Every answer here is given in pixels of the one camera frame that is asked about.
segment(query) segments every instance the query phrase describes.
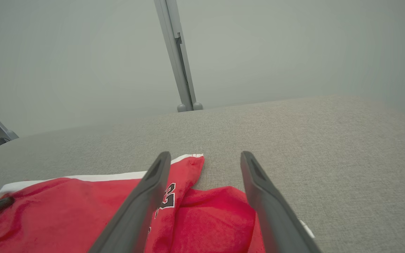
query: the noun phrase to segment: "black letter with white outline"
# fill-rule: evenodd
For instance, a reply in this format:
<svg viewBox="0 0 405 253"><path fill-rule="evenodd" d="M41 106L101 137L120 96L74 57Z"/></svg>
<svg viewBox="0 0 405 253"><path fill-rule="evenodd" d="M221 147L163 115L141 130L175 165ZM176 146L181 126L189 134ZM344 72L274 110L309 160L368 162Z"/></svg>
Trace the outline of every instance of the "black letter with white outline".
<svg viewBox="0 0 405 253"><path fill-rule="evenodd" d="M165 209L165 208L173 208L175 207L175 194L174 194L174 189L176 188L176 183L171 183L170 186L168 186L167 190L165 191L164 195L164 201L160 204L159 208L156 210L156 215L154 216L154 219L157 217L157 214L159 213L159 209Z"/></svg>

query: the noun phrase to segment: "red fabric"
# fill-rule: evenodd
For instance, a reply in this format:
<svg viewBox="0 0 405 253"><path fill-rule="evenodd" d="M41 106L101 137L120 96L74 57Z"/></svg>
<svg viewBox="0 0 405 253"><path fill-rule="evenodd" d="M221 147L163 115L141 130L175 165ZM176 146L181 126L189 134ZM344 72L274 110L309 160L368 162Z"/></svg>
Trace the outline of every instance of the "red fabric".
<svg viewBox="0 0 405 253"><path fill-rule="evenodd" d="M265 252L254 210L233 187L191 189L204 157L172 164L145 252ZM58 178L10 194L0 213L0 252L87 252L140 179Z"/></svg>

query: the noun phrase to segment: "red cloth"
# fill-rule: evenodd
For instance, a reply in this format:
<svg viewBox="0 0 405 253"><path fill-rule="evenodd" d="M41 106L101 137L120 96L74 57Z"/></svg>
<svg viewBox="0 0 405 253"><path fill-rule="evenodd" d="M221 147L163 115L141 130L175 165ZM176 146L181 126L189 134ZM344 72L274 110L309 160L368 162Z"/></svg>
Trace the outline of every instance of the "red cloth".
<svg viewBox="0 0 405 253"><path fill-rule="evenodd" d="M172 164L145 252L265 252L255 211L233 187L191 189L204 157ZM10 194L0 212L0 252L87 252L140 179L58 178Z"/></svg>

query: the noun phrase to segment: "gray carpet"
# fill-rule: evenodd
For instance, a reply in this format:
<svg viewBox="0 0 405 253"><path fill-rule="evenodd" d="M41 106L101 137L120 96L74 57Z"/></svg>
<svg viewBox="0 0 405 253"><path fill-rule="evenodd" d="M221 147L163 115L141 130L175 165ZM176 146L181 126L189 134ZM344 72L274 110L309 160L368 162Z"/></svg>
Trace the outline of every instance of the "gray carpet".
<svg viewBox="0 0 405 253"><path fill-rule="evenodd" d="M183 112L67 129L0 146L0 188L22 180L143 171L161 151L204 153L196 189L243 189L260 164L325 252L405 252L405 115L338 96Z"/></svg>

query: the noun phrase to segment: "white cloth edge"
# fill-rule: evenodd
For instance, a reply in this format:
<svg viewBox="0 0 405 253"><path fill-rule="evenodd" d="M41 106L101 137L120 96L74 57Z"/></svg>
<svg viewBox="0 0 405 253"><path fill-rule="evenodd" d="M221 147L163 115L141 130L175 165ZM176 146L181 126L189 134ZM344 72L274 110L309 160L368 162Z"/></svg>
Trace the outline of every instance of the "white cloth edge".
<svg viewBox="0 0 405 253"><path fill-rule="evenodd" d="M180 157L177 157L172 160L171 164L176 162L180 162L187 157L203 157L204 154L184 154ZM129 179L140 179L146 174L146 171L136 171L136 172L129 172L129 173L121 173L121 174L112 174L112 175L76 175L76 176L62 176L65 178L75 178L82 181L89 181L89 182L99 182L99 181L112 181L112 180L129 180ZM34 180L34 181L21 181L15 182L10 184L5 184L0 189L0 198L5 194L16 192L21 189L24 189L29 186L33 186L34 184L42 183L45 181L49 181L52 179L46 180Z"/></svg>

